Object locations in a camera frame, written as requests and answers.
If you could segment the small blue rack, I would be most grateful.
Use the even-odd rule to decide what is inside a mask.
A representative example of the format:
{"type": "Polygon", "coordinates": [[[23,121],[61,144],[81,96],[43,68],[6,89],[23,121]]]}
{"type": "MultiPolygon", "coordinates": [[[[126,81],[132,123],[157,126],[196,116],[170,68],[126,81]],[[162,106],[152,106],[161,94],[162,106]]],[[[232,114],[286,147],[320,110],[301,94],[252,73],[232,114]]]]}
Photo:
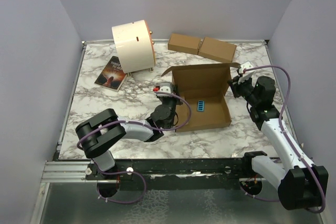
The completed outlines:
{"type": "Polygon", "coordinates": [[[204,112],[205,111],[205,101],[199,100],[197,102],[196,110],[197,112],[204,112]]]}

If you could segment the brown cardboard box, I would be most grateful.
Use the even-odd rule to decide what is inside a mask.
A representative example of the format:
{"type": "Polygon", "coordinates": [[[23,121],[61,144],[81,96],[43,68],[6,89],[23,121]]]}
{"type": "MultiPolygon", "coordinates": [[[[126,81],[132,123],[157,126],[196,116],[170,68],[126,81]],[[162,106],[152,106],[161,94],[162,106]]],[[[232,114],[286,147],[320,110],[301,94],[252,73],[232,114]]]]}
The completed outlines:
{"type": "Polygon", "coordinates": [[[182,125],[190,115],[189,122],[177,129],[177,132],[189,132],[228,127],[231,115],[225,101],[225,94],[231,79],[230,68],[239,68],[240,64],[217,63],[203,65],[172,66],[166,69],[162,76],[172,73],[172,82],[177,86],[178,94],[190,105],[176,107],[179,123],[182,125]],[[199,100],[205,101],[205,111],[197,112],[199,100]]]}

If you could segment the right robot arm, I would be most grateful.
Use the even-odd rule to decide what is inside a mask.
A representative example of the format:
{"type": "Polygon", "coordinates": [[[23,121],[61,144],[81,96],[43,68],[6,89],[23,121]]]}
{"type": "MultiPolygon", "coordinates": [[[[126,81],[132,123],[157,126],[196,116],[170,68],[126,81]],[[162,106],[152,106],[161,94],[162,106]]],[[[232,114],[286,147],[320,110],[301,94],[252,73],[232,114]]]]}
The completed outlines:
{"type": "Polygon", "coordinates": [[[248,152],[243,157],[241,171],[246,177],[256,174],[267,179],[277,190],[279,201],[287,210],[306,209],[321,213],[325,209],[329,174],[317,166],[300,149],[287,131],[282,116],[273,104],[276,92],[274,79],[236,76],[228,81],[234,97],[243,97],[252,121],[269,139],[282,162],[275,164],[262,151],[248,152]]]}

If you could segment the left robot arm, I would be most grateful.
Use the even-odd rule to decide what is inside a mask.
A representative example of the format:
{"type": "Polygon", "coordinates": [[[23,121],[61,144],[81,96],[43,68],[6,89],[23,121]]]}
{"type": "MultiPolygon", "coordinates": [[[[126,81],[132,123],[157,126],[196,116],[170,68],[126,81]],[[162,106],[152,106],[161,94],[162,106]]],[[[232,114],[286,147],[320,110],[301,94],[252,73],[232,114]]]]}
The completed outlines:
{"type": "Polygon", "coordinates": [[[106,109],[76,127],[77,147],[95,162],[102,178],[110,179],[115,175],[116,162],[110,148],[119,140],[154,142],[163,137],[165,131],[176,129],[176,106],[184,100],[174,93],[157,92],[156,97],[162,104],[144,121],[128,121],[119,117],[114,109],[106,109]]]}

